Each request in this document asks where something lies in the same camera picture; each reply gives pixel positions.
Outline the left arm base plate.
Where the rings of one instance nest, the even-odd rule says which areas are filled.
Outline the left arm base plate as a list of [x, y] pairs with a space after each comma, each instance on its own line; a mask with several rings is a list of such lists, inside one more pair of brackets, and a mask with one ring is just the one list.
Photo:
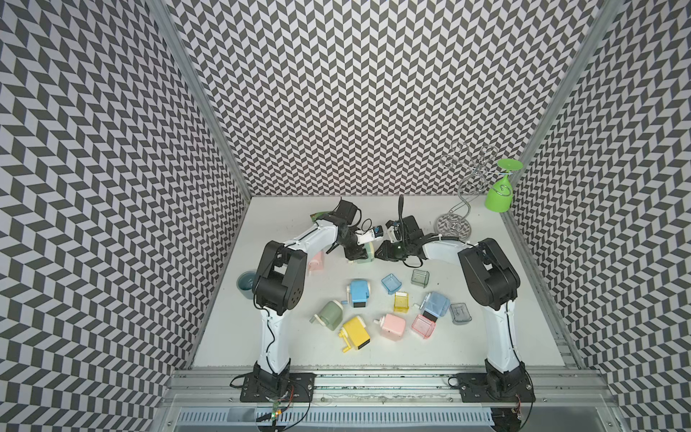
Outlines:
[[244, 378], [240, 388], [241, 402], [268, 402], [293, 399], [293, 402], [312, 402], [316, 374], [268, 374], [260, 370]]

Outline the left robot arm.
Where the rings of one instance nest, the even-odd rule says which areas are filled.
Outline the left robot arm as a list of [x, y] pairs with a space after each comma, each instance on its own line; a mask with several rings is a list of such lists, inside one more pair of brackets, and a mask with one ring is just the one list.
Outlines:
[[290, 356], [283, 331], [287, 316], [300, 299], [308, 275], [308, 264], [318, 253], [340, 247], [345, 258], [356, 261], [368, 257], [358, 243], [354, 220], [360, 209], [340, 200], [334, 210], [320, 215], [306, 232], [284, 242], [266, 243], [253, 286], [253, 304], [261, 313], [262, 346], [255, 375], [278, 378], [288, 374]]

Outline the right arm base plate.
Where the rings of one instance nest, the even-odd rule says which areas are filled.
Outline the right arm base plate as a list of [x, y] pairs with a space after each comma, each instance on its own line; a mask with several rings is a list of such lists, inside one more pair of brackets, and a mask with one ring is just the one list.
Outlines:
[[536, 401], [528, 374], [518, 369], [507, 374], [456, 374], [453, 378], [463, 402], [518, 404]]

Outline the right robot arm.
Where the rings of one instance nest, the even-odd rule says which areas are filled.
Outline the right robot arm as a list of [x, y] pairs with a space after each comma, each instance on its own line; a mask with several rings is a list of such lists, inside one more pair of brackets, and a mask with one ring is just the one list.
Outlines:
[[529, 384], [525, 364], [518, 357], [514, 321], [520, 278], [496, 239], [471, 243], [456, 236], [424, 234], [414, 217], [394, 224], [394, 240], [387, 239], [374, 256], [389, 262], [436, 260], [460, 266], [465, 286], [483, 308], [488, 351], [487, 385], [495, 397]]

